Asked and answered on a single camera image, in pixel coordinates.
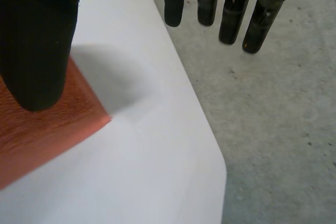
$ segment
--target gray concrete floor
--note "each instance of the gray concrete floor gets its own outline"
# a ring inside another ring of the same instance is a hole
[[[255,1],[232,46],[218,42],[224,0],[210,28],[197,0],[167,28],[226,161],[223,223],[336,223],[336,0],[287,0],[251,56]]]

